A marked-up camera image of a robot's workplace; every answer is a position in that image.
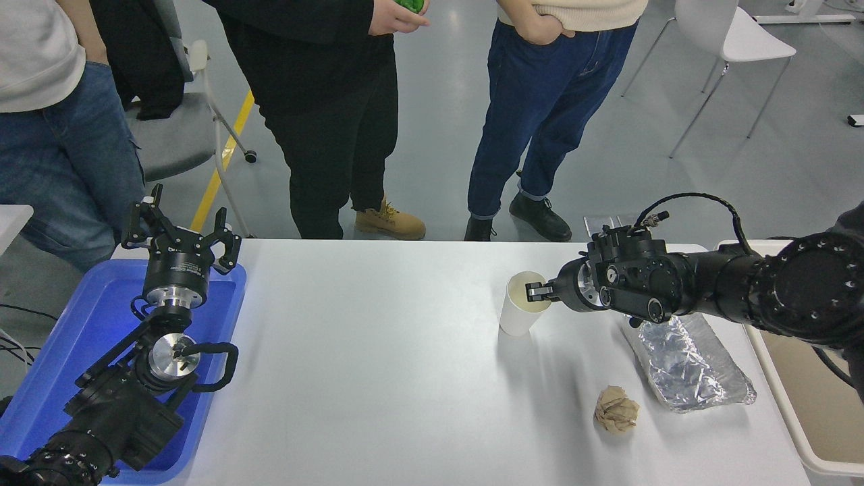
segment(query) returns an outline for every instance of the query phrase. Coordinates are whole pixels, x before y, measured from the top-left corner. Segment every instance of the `sweater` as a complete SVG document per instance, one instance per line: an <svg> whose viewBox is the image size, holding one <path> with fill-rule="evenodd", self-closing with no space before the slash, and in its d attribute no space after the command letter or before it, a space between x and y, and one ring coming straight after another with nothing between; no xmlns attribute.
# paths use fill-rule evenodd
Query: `sweater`
<svg viewBox="0 0 864 486"><path fill-rule="evenodd" d="M0 112L61 102L84 73L84 48L55 0L0 0Z"/></svg>
<svg viewBox="0 0 864 486"><path fill-rule="evenodd" d="M565 29L576 32L629 27L645 12L648 0L530 0L542 16L553 16ZM499 19L507 25L513 21L500 7Z"/></svg>

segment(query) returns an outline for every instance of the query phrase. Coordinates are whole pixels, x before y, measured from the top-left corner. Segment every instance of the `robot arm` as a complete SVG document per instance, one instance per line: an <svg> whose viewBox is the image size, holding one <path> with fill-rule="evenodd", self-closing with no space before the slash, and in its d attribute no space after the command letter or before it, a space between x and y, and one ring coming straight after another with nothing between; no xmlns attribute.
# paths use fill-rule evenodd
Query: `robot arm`
<svg viewBox="0 0 864 486"><path fill-rule="evenodd" d="M157 184L133 205L123 241L124 248L149 249L143 293L133 303L143 298L154 309L145 316L133 306L141 324L75 381L80 391L64 408L72 418L61 431L26 460L0 457L0 486L93 486L118 474L117 461L140 470L181 429L176 410L190 392L231 381L237 348L195 343L183 332L192 309L206 302L210 267L225 274L236 265L240 237L226 227L224 208L208 236L175 227L159 210L161 192ZM226 250L218 262L211 250L217 242ZM227 355L215 383L198 383L202 353Z"/></svg>
<svg viewBox="0 0 864 486"><path fill-rule="evenodd" d="M604 227L583 258L526 292L530 301L580 312L616 310L633 316L634 327L702 312L840 350L864 401L864 203L775 257L739 240L713 252L668 253L647 225Z"/></svg>

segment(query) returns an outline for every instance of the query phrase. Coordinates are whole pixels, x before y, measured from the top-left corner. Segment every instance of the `green object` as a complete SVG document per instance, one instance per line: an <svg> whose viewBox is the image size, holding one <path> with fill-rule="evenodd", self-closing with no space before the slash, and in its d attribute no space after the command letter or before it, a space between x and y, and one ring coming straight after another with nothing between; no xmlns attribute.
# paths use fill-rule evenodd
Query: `green object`
<svg viewBox="0 0 864 486"><path fill-rule="evenodd" d="M411 10L412 12L418 14L420 13L420 9L423 8L423 0L394 0L396 3L402 5L404 8Z"/></svg>

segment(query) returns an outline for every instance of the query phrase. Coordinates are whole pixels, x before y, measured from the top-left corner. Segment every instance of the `jeans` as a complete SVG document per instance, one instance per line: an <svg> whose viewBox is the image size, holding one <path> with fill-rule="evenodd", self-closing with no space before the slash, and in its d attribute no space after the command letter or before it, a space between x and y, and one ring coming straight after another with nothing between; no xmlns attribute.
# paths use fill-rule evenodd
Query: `jeans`
<svg viewBox="0 0 864 486"><path fill-rule="evenodd" d="M489 49L489 108L468 185L468 211L489 220L530 141L519 189L534 201L552 190L558 166L624 66L636 24L563 35L547 46L498 22Z"/></svg>
<svg viewBox="0 0 864 486"><path fill-rule="evenodd" d="M28 204L22 235L85 272L119 243L143 198L136 147L111 68L86 63L60 103L0 113L0 204Z"/></svg>

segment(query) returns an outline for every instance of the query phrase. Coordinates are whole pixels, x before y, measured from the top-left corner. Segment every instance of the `paper cup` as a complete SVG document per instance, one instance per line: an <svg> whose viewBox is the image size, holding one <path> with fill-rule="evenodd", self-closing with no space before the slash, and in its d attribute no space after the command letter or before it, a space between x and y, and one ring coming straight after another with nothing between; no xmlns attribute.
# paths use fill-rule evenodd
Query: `paper cup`
<svg viewBox="0 0 864 486"><path fill-rule="evenodd" d="M548 309L548 300L528 302L525 284L531 282L546 283L543 275L536 272L520 272L510 278L507 283L507 293L504 295L504 307L501 309L499 325L501 330L510 336L522 336L531 325Z"/></svg>

